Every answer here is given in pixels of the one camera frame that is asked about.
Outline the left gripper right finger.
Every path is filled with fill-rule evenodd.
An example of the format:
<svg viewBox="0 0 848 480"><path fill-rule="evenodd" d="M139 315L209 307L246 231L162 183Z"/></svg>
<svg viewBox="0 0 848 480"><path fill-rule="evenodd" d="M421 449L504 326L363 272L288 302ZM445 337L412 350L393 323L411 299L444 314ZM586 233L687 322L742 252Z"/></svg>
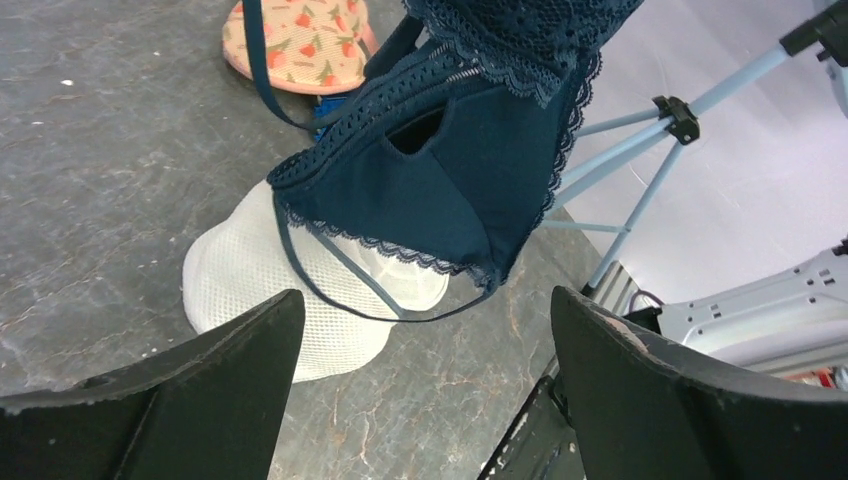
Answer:
<svg viewBox="0 0 848 480"><path fill-rule="evenodd" d="M557 286L550 318L591 479L843 479L844 392L698 353Z"/></svg>

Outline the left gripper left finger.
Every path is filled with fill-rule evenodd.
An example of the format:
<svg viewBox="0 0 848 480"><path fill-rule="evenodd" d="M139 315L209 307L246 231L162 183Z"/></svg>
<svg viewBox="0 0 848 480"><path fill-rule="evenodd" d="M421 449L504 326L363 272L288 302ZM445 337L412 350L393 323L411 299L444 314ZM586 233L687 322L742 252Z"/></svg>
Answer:
<svg viewBox="0 0 848 480"><path fill-rule="evenodd" d="M287 290L68 389L1 400L5 479L264 479L305 324Z"/></svg>

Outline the dark blue lace bra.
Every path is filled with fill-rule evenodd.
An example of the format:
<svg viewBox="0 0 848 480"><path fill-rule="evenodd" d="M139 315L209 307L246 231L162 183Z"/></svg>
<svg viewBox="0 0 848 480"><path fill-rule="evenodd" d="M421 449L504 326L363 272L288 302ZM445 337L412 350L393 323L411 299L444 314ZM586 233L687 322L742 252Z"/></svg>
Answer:
<svg viewBox="0 0 848 480"><path fill-rule="evenodd" d="M483 298L553 206L601 48L635 1L409 1L357 93L307 123L318 142L268 175L290 231L341 236Z"/></svg>

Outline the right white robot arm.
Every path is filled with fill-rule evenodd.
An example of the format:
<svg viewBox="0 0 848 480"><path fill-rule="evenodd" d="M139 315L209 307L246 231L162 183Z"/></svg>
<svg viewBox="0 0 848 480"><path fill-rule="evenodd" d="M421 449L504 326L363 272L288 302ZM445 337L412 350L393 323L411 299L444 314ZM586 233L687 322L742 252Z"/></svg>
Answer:
<svg viewBox="0 0 848 480"><path fill-rule="evenodd" d="M625 317L747 370L837 380L847 374L847 243L767 278Z"/></svg>

